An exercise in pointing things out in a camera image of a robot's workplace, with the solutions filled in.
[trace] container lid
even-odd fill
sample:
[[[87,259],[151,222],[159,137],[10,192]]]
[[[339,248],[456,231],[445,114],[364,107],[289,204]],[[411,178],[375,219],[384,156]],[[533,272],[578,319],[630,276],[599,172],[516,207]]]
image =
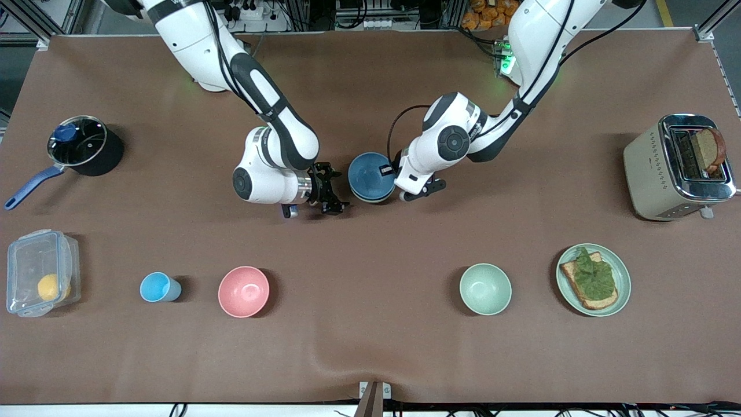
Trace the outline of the container lid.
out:
[[[63,121],[49,137],[47,153],[66,166],[81,165],[103,148],[107,130],[92,116],[75,116]]]
[[[61,232],[39,230],[7,249],[7,311],[38,317],[70,292],[72,252]]]

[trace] brown paper tablecloth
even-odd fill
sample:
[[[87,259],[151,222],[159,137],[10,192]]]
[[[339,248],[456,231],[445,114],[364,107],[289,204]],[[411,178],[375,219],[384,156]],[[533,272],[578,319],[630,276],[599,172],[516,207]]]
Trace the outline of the brown paper tablecloth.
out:
[[[257,58],[316,130],[319,159],[343,172],[385,151],[403,108],[461,91],[498,113],[515,91],[458,33],[266,36]],[[156,37],[56,37],[0,149],[3,198],[50,164],[46,140],[69,116],[99,117],[127,149],[109,174],[71,171],[0,213],[2,247],[37,229],[75,237],[83,285],[79,303],[43,318],[1,315],[0,401],[322,401],[367,380],[402,401],[741,401],[741,201],[712,221],[631,210],[622,149],[676,112],[712,118],[741,164],[711,46],[689,31],[615,33],[564,66],[494,161],[440,172],[444,192],[371,206],[342,178],[346,214],[303,206],[287,221],[232,189],[261,124],[234,95],[192,83]],[[397,124],[393,149],[422,115]],[[633,292],[615,316],[582,316],[556,287],[560,253],[582,242],[628,266]],[[481,262],[514,289],[494,317],[459,299],[460,275]],[[240,265],[271,282],[259,318],[216,300]],[[145,303],[153,271],[178,277],[182,299]]]

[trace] lettuce leaf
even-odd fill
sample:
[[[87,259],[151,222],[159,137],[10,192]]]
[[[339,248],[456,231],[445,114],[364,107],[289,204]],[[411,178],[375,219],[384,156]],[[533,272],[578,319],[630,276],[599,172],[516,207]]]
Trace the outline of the lettuce leaf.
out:
[[[612,267],[604,260],[595,262],[589,257],[587,249],[579,248],[576,257],[576,285],[588,300],[604,300],[615,290]]]

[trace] clear plastic container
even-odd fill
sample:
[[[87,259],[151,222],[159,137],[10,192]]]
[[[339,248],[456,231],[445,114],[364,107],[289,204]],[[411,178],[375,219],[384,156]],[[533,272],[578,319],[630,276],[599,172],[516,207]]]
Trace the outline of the clear plastic container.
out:
[[[77,240],[49,229],[27,234],[7,249],[7,311],[38,317],[80,299]]]

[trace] blue pot handle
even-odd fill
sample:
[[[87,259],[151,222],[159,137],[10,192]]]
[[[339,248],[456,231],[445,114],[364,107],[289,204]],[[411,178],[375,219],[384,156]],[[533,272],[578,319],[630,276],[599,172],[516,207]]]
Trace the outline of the blue pot handle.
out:
[[[23,201],[24,198],[28,197],[28,194],[31,194],[31,192],[35,190],[36,187],[41,185],[41,183],[50,178],[62,175],[65,168],[66,167],[62,164],[54,164],[31,177],[31,179],[28,180],[28,182],[21,187],[21,189],[19,189],[10,199],[8,199],[8,201],[5,202],[5,209],[13,210],[15,207],[18,206],[18,204],[21,203],[21,201]]]

